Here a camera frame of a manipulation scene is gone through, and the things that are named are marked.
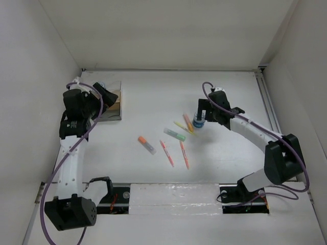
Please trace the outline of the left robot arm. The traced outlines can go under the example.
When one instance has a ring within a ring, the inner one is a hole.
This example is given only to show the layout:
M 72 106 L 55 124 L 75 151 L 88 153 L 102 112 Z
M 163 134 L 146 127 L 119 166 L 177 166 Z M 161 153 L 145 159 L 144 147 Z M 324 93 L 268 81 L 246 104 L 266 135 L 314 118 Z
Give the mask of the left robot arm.
M 55 170 L 57 191 L 41 212 L 58 231 L 93 226 L 100 201 L 106 203 L 113 198 L 113 184 L 108 176 L 93 178 L 84 188 L 82 175 L 89 133 L 117 99 L 116 94 L 98 82 L 87 85 L 74 81 L 63 93 L 65 110 L 60 121 L 59 162 Z

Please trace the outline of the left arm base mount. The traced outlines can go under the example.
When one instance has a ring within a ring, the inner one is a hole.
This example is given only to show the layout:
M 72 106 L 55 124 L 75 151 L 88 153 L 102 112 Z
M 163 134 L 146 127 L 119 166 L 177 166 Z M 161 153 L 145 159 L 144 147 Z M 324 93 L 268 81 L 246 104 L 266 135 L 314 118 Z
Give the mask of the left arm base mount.
M 95 203 L 97 214 L 128 214 L 130 187 L 130 184 L 113 184 L 109 177 L 98 177 L 86 184 L 83 194 Z

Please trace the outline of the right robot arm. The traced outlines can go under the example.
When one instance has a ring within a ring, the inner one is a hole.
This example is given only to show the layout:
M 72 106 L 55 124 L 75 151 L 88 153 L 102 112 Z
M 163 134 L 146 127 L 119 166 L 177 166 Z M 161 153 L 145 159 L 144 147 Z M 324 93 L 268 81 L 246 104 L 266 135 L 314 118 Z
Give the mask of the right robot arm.
M 262 169 L 242 177 L 227 192 L 223 202 L 248 201 L 266 187 L 281 188 L 291 193 L 298 190 L 285 185 L 289 179 L 306 174 L 299 141 L 293 134 L 282 135 L 250 119 L 239 107 L 231 107 L 223 89 L 213 88 L 198 100 L 197 119 L 218 123 L 249 140 L 264 153 Z

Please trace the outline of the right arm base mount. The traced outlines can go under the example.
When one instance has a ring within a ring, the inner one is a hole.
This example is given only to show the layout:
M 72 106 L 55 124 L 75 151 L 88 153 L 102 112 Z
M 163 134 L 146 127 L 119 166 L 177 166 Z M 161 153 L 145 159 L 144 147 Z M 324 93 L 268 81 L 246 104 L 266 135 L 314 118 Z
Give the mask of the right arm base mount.
M 269 214 L 269 206 L 264 188 L 248 192 L 237 184 L 219 185 L 217 202 L 222 204 L 223 214 Z

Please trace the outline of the orange cap grey highlighter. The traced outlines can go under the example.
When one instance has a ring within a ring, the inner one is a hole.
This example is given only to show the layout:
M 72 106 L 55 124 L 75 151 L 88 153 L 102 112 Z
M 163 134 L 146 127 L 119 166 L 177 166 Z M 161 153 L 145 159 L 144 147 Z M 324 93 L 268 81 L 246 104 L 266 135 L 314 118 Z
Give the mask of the orange cap grey highlighter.
M 152 155 L 155 155 L 156 154 L 156 149 L 149 142 L 147 142 L 145 138 L 143 138 L 142 136 L 139 136 L 138 137 L 138 141 Z

